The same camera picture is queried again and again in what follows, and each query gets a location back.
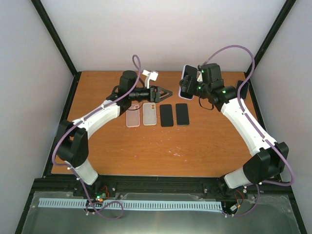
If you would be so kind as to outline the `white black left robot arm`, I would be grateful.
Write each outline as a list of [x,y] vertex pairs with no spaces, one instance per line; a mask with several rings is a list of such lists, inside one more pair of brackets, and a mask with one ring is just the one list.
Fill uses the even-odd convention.
[[56,157],[63,160],[63,165],[73,171],[77,180],[85,183],[84,190],[90,196],[101,192],[101,183],[96,181],[98,174],[88,160],[89,138],[106,123],[126,112],[132,101],[160,103],[171,97],[172,91],[150,85],[157,77],[156,71],[124,71],[119,84],[100,106],[74,121],[63,120],[59,124],[52,163],[56,164]]

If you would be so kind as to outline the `cream white phone case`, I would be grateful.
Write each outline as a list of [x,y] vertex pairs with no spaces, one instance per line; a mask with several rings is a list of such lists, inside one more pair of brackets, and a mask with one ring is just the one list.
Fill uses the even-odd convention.
[[143,104],[143,125],[154,126],[157,123],[156,104],[148,102]]

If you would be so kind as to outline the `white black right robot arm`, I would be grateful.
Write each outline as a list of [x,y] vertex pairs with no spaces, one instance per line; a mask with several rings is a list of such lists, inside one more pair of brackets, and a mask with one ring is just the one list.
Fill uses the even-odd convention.
[[271,177],[283,172],[289,153],[287,144],[278,143],[261,127],[239,97],[238,88],[225,86],[218,64],[185,65],[179,86],[180,97],[207,99],[221,112],[238,131],[252,156],[241,168],[221,177],[221,189],[270,183]]

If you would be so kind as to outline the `dark green phone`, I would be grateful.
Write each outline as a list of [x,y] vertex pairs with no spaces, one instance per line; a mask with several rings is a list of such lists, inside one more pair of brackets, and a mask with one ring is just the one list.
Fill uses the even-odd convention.
[[187,103],[177,103],[176,109],[176,122],[179,126],[187,126],[190,124],[188,105]]

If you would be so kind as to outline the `black phone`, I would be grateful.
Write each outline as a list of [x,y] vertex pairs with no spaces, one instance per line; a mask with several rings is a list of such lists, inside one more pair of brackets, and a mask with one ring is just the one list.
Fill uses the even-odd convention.
[[172,105],[163,104],[159,107],[160,121],[162,127],[172,127],[174,125]]

